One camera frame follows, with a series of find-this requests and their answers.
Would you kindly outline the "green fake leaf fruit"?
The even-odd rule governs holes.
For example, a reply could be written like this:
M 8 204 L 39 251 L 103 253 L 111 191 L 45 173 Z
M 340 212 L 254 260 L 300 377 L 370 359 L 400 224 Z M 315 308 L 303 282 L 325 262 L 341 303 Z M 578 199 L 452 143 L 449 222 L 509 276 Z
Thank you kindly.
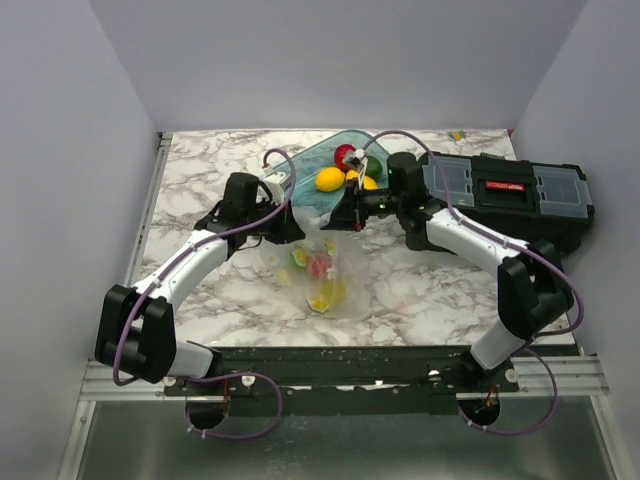
M 308 255 L 303 248 L 296 247 L 290 251 L 291 264 L 295 268 L 305 268 L 307 265 Z

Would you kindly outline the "red fake apple front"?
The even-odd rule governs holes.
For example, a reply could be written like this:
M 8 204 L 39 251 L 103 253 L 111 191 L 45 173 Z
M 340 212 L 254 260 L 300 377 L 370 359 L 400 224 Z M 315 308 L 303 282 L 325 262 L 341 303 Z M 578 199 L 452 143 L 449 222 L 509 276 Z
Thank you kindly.
M 306 271 L 312 279 L 326 280 L 332 267 L 332 257 L 327 254 L 309 256 Z

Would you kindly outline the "red fake apple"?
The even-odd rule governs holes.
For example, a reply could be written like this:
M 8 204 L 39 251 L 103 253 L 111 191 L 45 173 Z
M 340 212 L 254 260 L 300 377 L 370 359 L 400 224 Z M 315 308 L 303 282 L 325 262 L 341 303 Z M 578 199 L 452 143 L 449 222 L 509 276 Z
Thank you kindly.
M 345 162 L 346 157 L 355 151 L 355 147 L 351 144 L 341 144 L 334 151 L 334 164 L 343 172 L 347 172 L 351 167 Z
M 327 254 L 309 256 L 306 271 L 312 279 L 326 280 L 332 267 L 332 257 Z

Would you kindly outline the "clear plastic lemon-print bag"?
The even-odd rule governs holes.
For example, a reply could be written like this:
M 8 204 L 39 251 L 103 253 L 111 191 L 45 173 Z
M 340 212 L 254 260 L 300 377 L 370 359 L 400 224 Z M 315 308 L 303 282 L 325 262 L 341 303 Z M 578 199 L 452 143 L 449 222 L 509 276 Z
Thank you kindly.
M 287 300 L 331 319 L 367 316 L 370 262 L 364 248 L 342 231 L 326 230 L 329 216 L 313 207 L 295 207 L 293 217 L 304 239 L 259 248 Z

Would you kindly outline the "teal plastic container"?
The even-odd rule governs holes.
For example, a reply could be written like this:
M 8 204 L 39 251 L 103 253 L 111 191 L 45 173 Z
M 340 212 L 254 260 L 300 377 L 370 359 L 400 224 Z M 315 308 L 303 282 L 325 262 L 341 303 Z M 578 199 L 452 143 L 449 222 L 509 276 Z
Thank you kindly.
M 334 166 L 335 150 L 342 144 L 363 147 L 371 135 L 360 130 L 345 130 L 316 143 L 292 157 L 296 171 L 295 189 L 291 198 L 293 207 L 313 207 L 319 215 L 330 213 L 343 197 L 343 188 L 323 193 L 315 187 L 316 175 L 326 167 Z

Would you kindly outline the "yellow-green fake starfruit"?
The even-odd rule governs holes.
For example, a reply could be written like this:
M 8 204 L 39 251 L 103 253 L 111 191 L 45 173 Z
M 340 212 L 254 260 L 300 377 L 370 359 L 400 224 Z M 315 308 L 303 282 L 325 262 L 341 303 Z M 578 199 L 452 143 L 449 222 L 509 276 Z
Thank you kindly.
M 317 294 L 306 300 L 307 306 L 314 312 L 325 314 L 340 306 L 346 296 L 346 286 L 342 280 L 327 280 L 320 285 Z

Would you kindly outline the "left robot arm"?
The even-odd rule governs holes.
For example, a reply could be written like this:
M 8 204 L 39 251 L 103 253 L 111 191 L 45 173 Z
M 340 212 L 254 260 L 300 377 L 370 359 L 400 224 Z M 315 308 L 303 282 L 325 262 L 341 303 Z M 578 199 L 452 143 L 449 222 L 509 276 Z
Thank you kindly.
M 113 286 L 105 295 L 95 358 L 111 367 L 113 379 L 157 383 L 187 378 L 201 395 L 214 393 L 222 380 L 210 347 L 181 342 L 175 315 L 184 300 L 213 270 L 241 249 L 250 236 L 276 244 L 301 240 L 303 231 L 291 207 L 296 177 L 275 172 L 264 178 L 236 172 L 223 197 L 198 220 L 186 243 L 159 269 L 136 284 Z

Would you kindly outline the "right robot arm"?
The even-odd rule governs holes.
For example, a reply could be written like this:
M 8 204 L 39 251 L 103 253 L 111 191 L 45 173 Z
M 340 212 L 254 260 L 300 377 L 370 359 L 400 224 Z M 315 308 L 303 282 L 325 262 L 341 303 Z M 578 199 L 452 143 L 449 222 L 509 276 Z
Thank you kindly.
M 490 274 L 497 282 L 498 321 L 463 355 L 460 379 L 480 392 L 496 380 L 496 368 L 525 349 L 547 326 L 578 304 L 555 246 L 528 243 L 470 219 L 454 206 L 442 160 L 408 152 L 387 160 L 388 188 L 366 190 L 348 183 L 325 229 L 359 231 L 372 217 L 393 214 L 414 251 L 440 248 Z

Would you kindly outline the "yellow fake lemon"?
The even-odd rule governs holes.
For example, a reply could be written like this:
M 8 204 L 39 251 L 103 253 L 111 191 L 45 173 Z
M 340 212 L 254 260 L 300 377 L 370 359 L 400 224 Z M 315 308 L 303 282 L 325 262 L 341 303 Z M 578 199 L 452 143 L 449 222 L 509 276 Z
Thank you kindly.
M 345 182 L 345 173 L 337 167 L 327 167 L 320 170 L 315 177 L 315 187 L 324 193 L 340 189 Z

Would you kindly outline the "yellow fake mango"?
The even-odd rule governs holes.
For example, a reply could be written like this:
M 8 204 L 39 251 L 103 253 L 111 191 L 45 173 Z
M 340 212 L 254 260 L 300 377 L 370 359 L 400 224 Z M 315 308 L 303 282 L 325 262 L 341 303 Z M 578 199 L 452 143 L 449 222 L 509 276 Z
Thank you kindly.
M 349 172 L 346 173 L 345 175 L 345 180 L 357 180 L 359 178 L 358 176 L 358 172 L 355 170 L 350 170 Z M 363 179 L 363 188 L 365 190 L 376 190 L 378 188 L 378 185 L 376 183 L 376 181 L 374 179 L 372 179 L 369 176 L 365 176 Z

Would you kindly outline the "green fake lime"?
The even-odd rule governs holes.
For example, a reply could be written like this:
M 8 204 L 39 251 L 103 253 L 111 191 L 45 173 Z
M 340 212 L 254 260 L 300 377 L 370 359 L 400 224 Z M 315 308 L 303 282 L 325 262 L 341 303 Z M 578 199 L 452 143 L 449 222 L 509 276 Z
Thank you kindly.
M 367 157 L 367 166 L 365 175 L 377 181 L 383 174 L 382 163 L 373 155 Z

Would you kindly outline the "red fake apple back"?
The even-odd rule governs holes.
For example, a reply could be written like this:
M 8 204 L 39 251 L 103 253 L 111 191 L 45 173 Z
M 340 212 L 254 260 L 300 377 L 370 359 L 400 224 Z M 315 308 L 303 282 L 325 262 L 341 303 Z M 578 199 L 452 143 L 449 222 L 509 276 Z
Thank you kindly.
M 351 144 L 341 144 L 334 151 L 334 164 L 343 172 L 347 172 L 351 167 L 345 162 L 346 157 L 355 151 L 355 147 Z

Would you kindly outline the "black toolbox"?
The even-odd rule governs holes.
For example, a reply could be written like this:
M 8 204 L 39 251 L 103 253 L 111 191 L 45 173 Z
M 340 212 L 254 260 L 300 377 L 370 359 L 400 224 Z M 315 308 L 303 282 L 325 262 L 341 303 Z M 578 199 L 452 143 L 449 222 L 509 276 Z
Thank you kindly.
M 424 153 L 398 152 L 386 160 L 388 183 L 404 212 L 399 220 L 407 247 L 444 252 L 427 239 L 424 221 L 438 206 L 453 206 L 468 218 L 512 238 L 546 240 L 566 256 L 594 223 L 595 208 L 586 175 L 576 165 L 513 161 L 480 154 L 436 152 L 437 170 Z

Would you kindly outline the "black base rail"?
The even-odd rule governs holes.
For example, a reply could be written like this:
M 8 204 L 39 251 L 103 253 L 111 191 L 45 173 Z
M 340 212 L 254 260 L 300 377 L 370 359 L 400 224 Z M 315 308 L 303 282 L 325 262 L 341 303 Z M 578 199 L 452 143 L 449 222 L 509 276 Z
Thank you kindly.
M 461 346 L 222 347 L 213 375 L 226 383 L 180 380 L 167 397 L 213 406 L 234 416 L 333 416 L 428 413 L 454 415 L 458 395 L 473 399 L 518 389 L 511 361 L 484 373 Z

